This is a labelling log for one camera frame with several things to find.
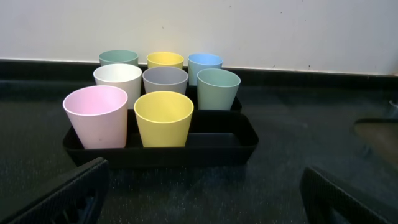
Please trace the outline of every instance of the pink cup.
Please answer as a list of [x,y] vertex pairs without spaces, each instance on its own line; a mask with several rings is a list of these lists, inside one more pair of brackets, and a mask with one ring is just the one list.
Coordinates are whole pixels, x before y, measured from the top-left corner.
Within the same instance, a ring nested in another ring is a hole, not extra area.
[[113,86],[90,86],[74,91],[63,101],[85,149],[126,146],[127,93]]

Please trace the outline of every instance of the yellow cup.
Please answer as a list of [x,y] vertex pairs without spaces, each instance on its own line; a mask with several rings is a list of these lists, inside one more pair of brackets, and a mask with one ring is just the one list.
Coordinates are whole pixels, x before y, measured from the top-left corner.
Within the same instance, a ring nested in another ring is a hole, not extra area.
[[185,146],[193,111],[188,97],[155,91],[138,98],[134,111],[144,147]]
[[148,68],[175,67],[182,69],[184,58],[172,52],[155,52],[147,56]]

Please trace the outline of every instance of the cup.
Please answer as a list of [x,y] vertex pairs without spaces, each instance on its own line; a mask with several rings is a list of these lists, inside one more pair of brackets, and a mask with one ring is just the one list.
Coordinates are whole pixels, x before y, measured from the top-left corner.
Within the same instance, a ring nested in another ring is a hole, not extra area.
[[131,50],[110,50],[99,55],[101,66],[125,63],[138,66],[138,54]]
[[85,149],[123,148],[127,137],[127,93],[113,86],[90,86],[63,101]]
[[134,65],[112,64],[97,68],[94,78],[97,85],[110,85],[124,90],[129,96],[127,108],[133,109],[141,95],[142,70]]
[[189,85],[198,85],[198,72],[206,68],[221,68],[223,59],[217,55],[196,53],[188,56]]
[[142,74],[145,92],[174,91],[185,94],[188,83],[186,71],[173,67],[150,68]]
[[232,72],[207,68],[198,72],[199,110],[230,110],[241,79]]
[[187,141],[193,103],[185,95],[155,91],[134,105],[144,147],[183,147]]
[[155,52],[147,56],[148,68],[175,67],[182,69],[184,58],[172,52]]

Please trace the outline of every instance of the black countertop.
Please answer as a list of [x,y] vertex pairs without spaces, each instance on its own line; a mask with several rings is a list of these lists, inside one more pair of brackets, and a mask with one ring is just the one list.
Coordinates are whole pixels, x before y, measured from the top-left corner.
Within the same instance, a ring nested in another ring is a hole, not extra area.
[[[92,84],[0,82],[0,198],[75,167],[62,100]],[[385,92],[242,86],[238,97],[260,139],[245,166],[112,170],[98,223],[307,223],[299,181],[309,165],[398,207],[397,169],[353,131],[386,115]]]

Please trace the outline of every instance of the cup rim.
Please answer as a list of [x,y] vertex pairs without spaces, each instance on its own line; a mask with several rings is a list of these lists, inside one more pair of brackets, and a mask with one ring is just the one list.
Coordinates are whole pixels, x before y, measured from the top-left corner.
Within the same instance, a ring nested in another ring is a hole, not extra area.
[[[178,83],[172,83],[172,84],[161,84],[161,83],[154,83],[154,82],[151,82],[151,81],[149,81],[148,79],[146,79],[145,78],[145,73],[146,73],[146,71],[149,71],[149,70],[152,70],[152,69],[156,69],[156,68],[166,68],[166,69],[176,69],[176,70],[178,70],[178,71],[182,71],[184,74],[186,74],[187,76],[185,77],[185,79],[183,80],[183,81],[180,81],[180,82],[178,82]],[[179,68],[175,68],[175,67],[155,67],[155,68],[148,68],[147,70],[145,70],[143,73],[142,73],[142,79],[144,79],[145,81],[147,81],[147,82],[149,82],[149,83],[151,83],[151,84],[155,84],[155,85],[161,85],[161,86],[172,86],[172,85],[178,85],[178,84],[181,84],[181,83],[183,83],[183,82],[185,82],[185,81],[187,81],[188,80],[188,78],[189,78],[189,76],[188,76],[188,73],[186,72],[186,71],[184,71],[184,70],[182,70],[182,69],[179,69]]]
[[[129,68],[132,68],[131,66],[132,66],[132,67],[135,67],[134,69],[136,69],[136,70],[138,69],[138,70],[139,70],[139,75],[138,75],[138,76],[134,76],[134,77],[132,77],[131,79],[128,79],[128,80],[123,80],[123,81],[111,81],[111,80],[105,80],[105,79],[103,79],[103,78],[98,78],[98,76],[96,75],[97,70],[105,69],[106,67],[129,67]],[[139,67],[137,67],[137,66],[135,66],[135,65],[123,64],[123,63],[114,63],[114,64],[110,64],[110,65],[100,66],[100,67],[98,67],[96,70],[94,70],[94,72],[93,72],[94,78],[98,79],[99,81],[108,82],[108,83],[124,83],[124,82],[129,82],[129,81],[133,81],[133,80],[139,78],[141,75],[142,75],[142,70],[141,70],[141,68],[139,68]]]
[[[108,53],[108,52],[115,52],[115,51],[127,51],[127,52],[132,52],[132,53],[134,53],[134,54],[136,55],[136,57],[133,58],[133,59],[130,59],[130,60],[122,61],[122,62],[110,61],[110,60],[105,60],[105,59],[101,58],[101,55],[103,55],[103,54],[105,54],[105,53]],[[137,59],[137,58],[138,58],[137,52],[134,52],[134,51],[132,51],[132,50],[107,50],[107,51],[105,51],[105,52],[100,53],[100,55],[99,55],[99,59],[100,59],[100,60],[102,60],[102,61],[104,61],[104,62],[109,62],[109,63],[115,63],[115,62],[116,62],[116,63],[126,63],[126,62],[131,62],[131,61],[133,61],[133,60],[135,60],[135,59]]]
[[[141,116],[141,115],[137,112],[137,110],[136,110],[137,102],[138,102],[140,99],[142,99],[142,98],[144,98],[144,97],[147,97],[148,95],[151,95],[151,94],[159,94],[159,93],[178,94],[178,95],[181,95],[181,96],[183,96],[184,98],[186,98],[186,99],[190,102],[190,105],[191,105],[191,110],[190,110],[190,112],[188,113],[188,115],[186,115],[185,117],[183,117],[183,118],[181,118],[181,119],[178,119],[178,120],[175,120],[175,121],[168,121],[168,122],[165,122],[165,121],[152,121],[152,120],[146,119],[146,118],[144,118],[143,116]],[[136,115],[138,115],[140,118],[142,118],[143,120],[146,120],[146,121],[148,121],[148,122],[156,123],[156,124],[172,124],[172,123],[177,123],[177,122],[180,122],[180,121],[182,121],[182,120],[185,120],[187,117],[191,116],[191,114],[193,113],[193,103],[192,103],[192,100],[191,100],[190,98],[188,98],[187,96],[185,96],[185,95],[183,95],[183,94],[181,94],[181,93],[177,93],[177,92],[174,92],[174,91],[153,91],[153,92],[151,92],[151,93],[147,93],[147,94],[145,94],[145,95],[142,95],[140,98],[138,98],[138,100],[136,100],[136,102],[134,103],[134,111],[136,112]]]
[[[86,90],[86,89],[88,89],[88,88],[115,88],[115,89],[117,89],[117,90],[119,90],[119,91],[122,91],[122,92],[124,93],[124,96],[126,97],[126,100],[124,101],[123,104],[121,104],[121,106],[117,107],[116,109],[111,110],[111,111],[108,111],[108,112],[105,112],[105,113],[100,113],[100,114],[80,114],[80,113],[76,113],[76,112],[70,111],[70,110],[65,106],[66,100],[67,100],[70,96],[72,96],[73,94],[76,94],[76,93],[79,92],[79,91],[84,91],[84,90]],[[62,106],[63,106],[63,109],[64,109],[66,112],[71,113],[71,114],[73,114],[73,115],[76,115],[76,116],[84,116],[84,117],[94,117],[94,116],[101,116],[101,115],[110,114],[110,113],[113,113],[113,112],[119,110],[119,109],[122,108],[124,105],[126,105],[128,99],[129,99],[129,96],[127,95],[127,93],[126,93],[124,90],[122,90],[122,89],[120,89],[120,88],[118,88],[118,87],[109,86],[109,85],[100,85],[100,86],[95,85],[95,86],[88,86],[88,87],[80,88],[80,89],[78,89],[78,90],[75,90],[75,91],[69,93],[69,95],[68,95],[67,97],[65,97],[65,99],[63,99]]]
[[[207,54],[207,55],[216,56],[216,57],[218,57],[218,58],[221,60],[221,62],[220,62],[220,63],[212,63],[212,64],[204,64],[204,63],[194,62],[193,60],[190,59],[190,57],[191,57],[192,55],[198,55],[198,54]],[[215,66],[215,65],[221,65],[222,63],[224,63],[224,60],[223,60],[220,56],[215,55],[215,54],[211,54],[211,53],[204,53],[204,52],[199,52],[199,53],[190,54],[190,55],[188,56],[188,61],[189,61],[189,62],[192,62],[192,63],[195,63],[195,64],[198,64],[198,65],[205,65],[205,66]]]
[[[238,82],[238,84],[236,84],[236,85],[231,85],[231,86],[219,86],[219,85],[214,85],[214,84],[205,82],[205,81],[203,81],[203,80],[199,77],[199,74],[200,74],[201,72],[203,72],[203,71],[206,71],[206,70],[221,70],[221,71],[224,71],[224,72],[226,72],[226,73],[229,73],[229,74],[232,74],[232,75],[236,76],[236,77],[239,79],[239,82]],[[241,84],[241,78],[239,78],[237,74],[235,74],[235,73],[233,73],[233,72],[230,72],[230,71],[227,71],[227,70],[220,69],[220,68],[206,68],[206,69],[200,70],[200,71],[198,72],[198,79],[199,79],[201,82],[206,83],[207,85],[215,86],[215,87],[218,87],[218,88],[232,88],[232,87],[239,86],[239,85]]]
[[[154,62],[153,60],[149,60],[149,59],[148,59],[148,57],[149,57],[150,55],[160,54],[160,53],[168,53],[168,54],[178,55],[178,56],[181,57],[181,61],[178,62],[178,63],[159,63],[159,62]],[[184,63],[184,57],[183,57],[182,55],[180,55],[180,54],[178,54],[178,53],[174,53],[174,52],[152,52],[152,53],[150,53],[150,54],[147,55],[147,61],[152,62],[152,63],[155,63],[155,64],[157,64],[157,65],[178,65],[178,64],[180,64],[180,63]]]

